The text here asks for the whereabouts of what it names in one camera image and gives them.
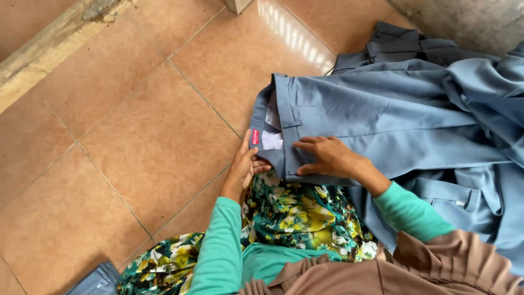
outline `concrete wall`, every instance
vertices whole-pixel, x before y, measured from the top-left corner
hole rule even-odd
[[[524,0],[389,0],[425,34],[503,55],[524,40]]]

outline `brown pleated fabric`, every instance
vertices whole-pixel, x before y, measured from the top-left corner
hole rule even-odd
[[[422,243],[400,232],[385,260],[331,262],[327,255],[287,263],[269,285],[246,283],[240,295],[524,295],[511,263],[473,233],[455,230]]]

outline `teal sleeve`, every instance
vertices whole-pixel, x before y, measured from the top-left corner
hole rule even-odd
[[[422,242],[455,230],[429,203],[395,182],[385,193],[375,198],[375,204],[390,226]]]
[[[224,295],[240,289],[240,213],[240,205],[235,201],[225,197],[216,200],[187,295]]]

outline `floral skirt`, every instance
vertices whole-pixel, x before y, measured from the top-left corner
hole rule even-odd
[[[376,239],[340,186],[288,183],[273,170],[258,174],[247,191],[242,219],[242,250],[254,242],[332,250],[347,262],[377,254]],[[185,294],[204,235],[191,233],[156,244],[127,266],[116,294]]]

